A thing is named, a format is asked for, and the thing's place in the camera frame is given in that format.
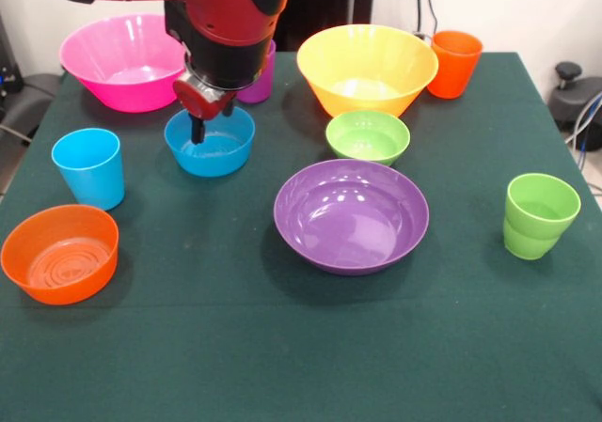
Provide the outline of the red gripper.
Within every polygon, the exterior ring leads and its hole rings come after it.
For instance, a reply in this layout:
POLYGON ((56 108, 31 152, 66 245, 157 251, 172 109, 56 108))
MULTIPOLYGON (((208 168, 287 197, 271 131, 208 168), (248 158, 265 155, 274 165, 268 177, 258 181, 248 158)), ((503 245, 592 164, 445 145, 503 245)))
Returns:
POLYGON ((201 144, 205 137, 203 119, 214 119, 222 111, 225 117, 230 117, 234 109, 235 93, 212 88, 200 83, 176 80, 173 85, 176 96, 182 106, 189 112, 191 120, 191 142, 201 144))

